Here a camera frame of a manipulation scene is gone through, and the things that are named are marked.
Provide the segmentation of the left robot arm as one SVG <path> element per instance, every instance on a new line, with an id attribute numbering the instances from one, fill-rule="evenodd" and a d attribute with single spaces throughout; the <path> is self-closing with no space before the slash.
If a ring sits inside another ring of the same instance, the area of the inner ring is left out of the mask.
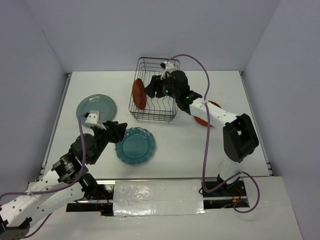
<path id="1" fill-rule="evenodd" d="M 28 238 L 32 226 L 62 206 L 95 198 L 100 188 L 86 165 L 94 165 L 109 143 L 121 142 L 127 126 L 109 120 L 94 124 L 93 134 L 81 132 L 39 181 L 24 192 L 12 192 L 15 198 L 0 207 L 0 238 Z"/>

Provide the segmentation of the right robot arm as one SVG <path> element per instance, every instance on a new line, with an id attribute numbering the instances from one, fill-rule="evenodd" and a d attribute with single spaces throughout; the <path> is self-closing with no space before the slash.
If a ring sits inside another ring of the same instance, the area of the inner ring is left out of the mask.
<path id="1" fill-rule="evenodd" d="M 249 115 L 228 112 L 190 89 L 188 78 L 181 70 L 154 75 L 144 92 L 150 98 L 173 98 L 178 108 L 207 121 L 207 124 L 222 132 L 223 150 L 227 156 L 217 176 L 217 189 L 228 196 L 240 178 L 241 162 L 259 146 L 259 139 Z"/>

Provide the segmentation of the teal embossed plate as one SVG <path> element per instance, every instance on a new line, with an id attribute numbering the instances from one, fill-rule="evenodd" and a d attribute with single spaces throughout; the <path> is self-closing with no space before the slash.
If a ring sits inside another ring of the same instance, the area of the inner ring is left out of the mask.
<path id="1" fill-rule="evenodd" d="M 115 153 L 124 164 L 143 165 L 151 160 L 156 148 L 156 140 L 150 131 L 131 127 L 125 130 L 123 140 L 115 144 Z"/>

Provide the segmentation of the small orange scalloped plate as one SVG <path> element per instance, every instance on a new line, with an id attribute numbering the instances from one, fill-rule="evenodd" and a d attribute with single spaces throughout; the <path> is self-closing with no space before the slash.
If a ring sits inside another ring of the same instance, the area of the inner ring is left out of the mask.
<path id="1" fill-rule="evenodd" d="M 214 101 L 212 101 L 212 100 L 209 100 L 209 102 L 210 102 L 212 105 L 215 105 L 216 107 L 221 108 L 221 106 L 220 106 L 218 103 L 216 103 L 216 102 L 214 102 Z M 204 126 L 204 127 L 207 127 L 207 126 L 208 126 L 208 122 L 205 121 L 204 119 L 199 118 L 199 117 L 197 117 L 197 116 L 193 116 L 193 118 L 194 118 L 195 121 L 196 121 L 198 124 L 200 124 L 201 126 Z"/>

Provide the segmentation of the light green plate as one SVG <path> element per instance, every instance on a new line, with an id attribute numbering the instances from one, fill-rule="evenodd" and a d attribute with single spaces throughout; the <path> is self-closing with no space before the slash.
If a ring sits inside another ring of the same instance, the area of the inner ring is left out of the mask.
<path id="1" fill-rule="evenodd" d="M 112 121 L 117 113 L 115 101 L 104 94 L 93 94 L 84 98 L 77 106 L 76 117 L 89 113 L 90 111 L 99 111 L 102 113 L 102 121 Z"/>

